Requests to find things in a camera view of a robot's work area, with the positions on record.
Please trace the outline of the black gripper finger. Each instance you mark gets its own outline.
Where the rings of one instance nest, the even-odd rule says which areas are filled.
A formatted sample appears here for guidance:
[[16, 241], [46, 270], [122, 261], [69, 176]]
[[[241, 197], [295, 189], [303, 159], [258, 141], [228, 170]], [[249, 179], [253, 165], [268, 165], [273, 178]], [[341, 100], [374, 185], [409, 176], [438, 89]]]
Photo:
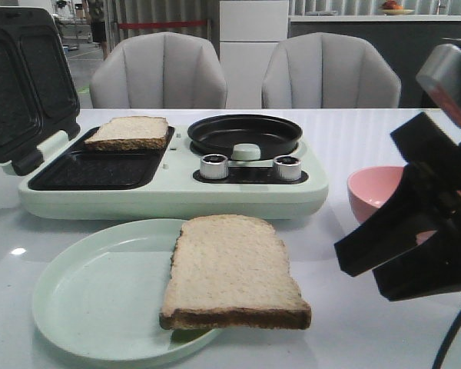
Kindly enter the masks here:
[[434, 233], [414, 249], [373, 269], [389, 301], [461, 291], [461, 231]]
[[364, 224], [335, 243], [340, 269], [355, 277], [417, 246], [417, 235], [438, 231], [455, 207], [391, 204], [390, 199]]

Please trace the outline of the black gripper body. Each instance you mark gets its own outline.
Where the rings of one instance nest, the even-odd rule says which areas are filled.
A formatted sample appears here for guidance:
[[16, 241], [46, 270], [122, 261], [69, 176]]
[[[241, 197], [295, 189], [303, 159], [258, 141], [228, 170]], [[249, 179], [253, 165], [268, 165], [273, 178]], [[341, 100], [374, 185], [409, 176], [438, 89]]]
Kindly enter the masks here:
[[455, 207], [461, 199], [461, 143], [455, 143], [425, 113], [390, 136], [406, 162], [390, 203]]

